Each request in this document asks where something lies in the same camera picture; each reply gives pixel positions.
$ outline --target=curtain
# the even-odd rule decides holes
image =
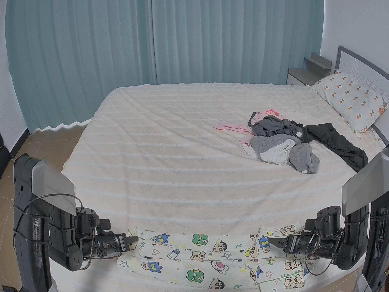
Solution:
[[[28,129],[90,119],[120,86],[155,84],[150,0],[7,0],[9,70]]]
[[[323,18],[324,0],[7,0],[9,70],[33,131],[90,119],[121,86],[285,84]]]
[[[285,84],[319,53],[324,0],[152,0],[158,83]]]

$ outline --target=bed sheet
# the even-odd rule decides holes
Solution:
[[[332,122],[369,160],[381,151],[374,138],[354,135],[306,87],[143,85],[115,89],[105,98],[63,173],[84,206],[109,218],[114,232],[141,227],[249,236],[261,226],[304,224],[318,210],[341,204],[341,186],[355,172],[316,141],[311,146],[320,158],[317,174],[265,163],[243,151],[241,133],[212,127],[223,119],[246,123],[253,111],[271,108],[304,125]],[[318,261],[315,272],[327,263]],[[51,270],[61,292],[194,290],[119,270],[115,260],[93,260],[88,270],[75,273],[52,262]],[[303,291],[317,291],[346,274],[332,265],[324,275],[308,277]]]

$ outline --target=wall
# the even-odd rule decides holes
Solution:
[[[5,8],[7,0],[0,0],[0,134],[11,151],[27,126],[16,98],[8,71],[5,46]]]
[[[339,45],[389,72],[389,0],[324,0],[320,54],[333,69]]]

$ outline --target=gray headboard frame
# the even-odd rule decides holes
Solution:
[[[389,80],[389,74],[382,70],[380,67],[378,67],[377,65],[373,64],[372,62],[368,61],[367,59],[363,58],[362,56],[354,53],[353,51],[349,50],[349,49],[346,49],[345,47],[343,46],[339,46],[338,47],[338,56],[337,56],[337,62],[335,64],[335,69],[338,69],[339,68],[339,63],[340,63],[340,57],[342,55],[342,52],[354,57],[355,59],[357,59],[358,61],[364,63],[365,65],[369,66],[371,69],[373,69],[374,71],[376,71],[377,73],[379,73],[380,75],[382,75],[384,78],[388,79]],[[388,145],[389,144],[389,141],[388,139],[384,136],[384,134],[374,125],[372,124],[372,128],[377,132],[377,134],[380,136],[380,138],[382,139],[382,141],[385,143],[385,145]]]

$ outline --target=beige floor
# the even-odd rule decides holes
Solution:
[[[29,136],[18,155],[28,153],[36,158],[46,158],[58,170],[70,157],[85,127],[74,126],[71,129],[57,131],[37,131]],[[12,180],[13,160],[9,163],[0,179],[0,287],[1,285],[21,287],[15,252],[12,248],[14,184]],[[356,282],[356,273],[322,288],[319,292],[352,292]]]

